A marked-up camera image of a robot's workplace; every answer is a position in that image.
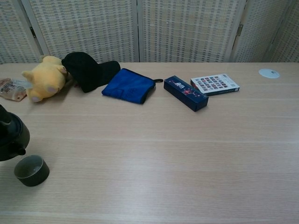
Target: dark blue box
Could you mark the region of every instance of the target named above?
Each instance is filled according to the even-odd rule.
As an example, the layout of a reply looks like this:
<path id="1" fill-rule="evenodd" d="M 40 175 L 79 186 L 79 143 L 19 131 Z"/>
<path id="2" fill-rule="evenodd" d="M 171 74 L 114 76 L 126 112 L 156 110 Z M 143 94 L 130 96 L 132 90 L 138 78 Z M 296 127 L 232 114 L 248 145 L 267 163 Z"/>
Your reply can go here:
<path id="1" fill-rule="evenodd" d="M 199 90 L 193 88 L 176 76 L 164 80 L 164 89 L 182 101 L 186 106 L 190 107 L 193 111 L 198 111 L 205 107 L 209 100 L 209 97 L 205 94 L 202 94 Z"/>

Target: blue towel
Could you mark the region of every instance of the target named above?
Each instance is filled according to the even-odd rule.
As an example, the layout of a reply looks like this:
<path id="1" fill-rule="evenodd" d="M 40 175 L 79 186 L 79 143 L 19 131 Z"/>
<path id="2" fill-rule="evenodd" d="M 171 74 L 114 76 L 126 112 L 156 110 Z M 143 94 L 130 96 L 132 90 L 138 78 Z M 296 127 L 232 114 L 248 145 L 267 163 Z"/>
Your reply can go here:
<path id="1" fill-rule="evenodd" d="M 121 69 L 102 91 L 104 96 L 143 104 L 148 92 L 162 79 L 151 79 L 128 69 Z"/>

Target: wooden table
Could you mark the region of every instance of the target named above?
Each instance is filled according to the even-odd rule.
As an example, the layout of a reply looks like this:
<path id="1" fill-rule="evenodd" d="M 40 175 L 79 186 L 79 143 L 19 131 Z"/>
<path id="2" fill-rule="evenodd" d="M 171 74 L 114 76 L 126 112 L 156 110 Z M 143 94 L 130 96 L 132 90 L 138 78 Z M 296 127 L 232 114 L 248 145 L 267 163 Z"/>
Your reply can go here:
<path id="1" fill-rule="evenodd" d="M 298 63 L 122 63 L 151 78 L 228 73 L 236 93 L 193 112 L 157 84 L 144 105 L 65 88 L 39 104 L 0 98 L 31 133 L 48 179 L 0 162 L 1 224 L 298 224 Z M 35 64 L 4 64 L 21 77 Z M 280 72 L 264 78 L 261 68 Z"/>

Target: yellow plush toy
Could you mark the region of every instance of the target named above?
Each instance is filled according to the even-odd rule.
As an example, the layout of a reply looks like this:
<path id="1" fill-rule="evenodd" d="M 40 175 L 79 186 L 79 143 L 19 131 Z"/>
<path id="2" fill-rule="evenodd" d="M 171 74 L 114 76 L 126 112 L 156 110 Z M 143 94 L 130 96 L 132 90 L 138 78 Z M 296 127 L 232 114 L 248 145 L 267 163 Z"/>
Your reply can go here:
<path id="1" fill-rule="evenodd" d="M 32 71 L 22 72 L 33 85 L 32 89 L 27 89 L 27 96 L 35 103 L 53 96 L 63 88 L 67 74 L 59 58 L 45 56 Z"/>

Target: black hat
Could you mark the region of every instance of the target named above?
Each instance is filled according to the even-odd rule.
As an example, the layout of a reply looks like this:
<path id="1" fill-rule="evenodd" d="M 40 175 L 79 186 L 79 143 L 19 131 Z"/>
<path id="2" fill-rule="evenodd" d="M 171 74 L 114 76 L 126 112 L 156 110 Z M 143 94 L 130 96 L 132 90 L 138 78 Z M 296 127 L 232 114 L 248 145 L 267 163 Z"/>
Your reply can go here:
<path id="1" fill-rule="evenodd" d="M 121 69 L 117 61 L 98 64 L 84 52 L 69 53 L 61 63 L 78 82 L 83 92 L 90 92 L 108 84 Z"/>

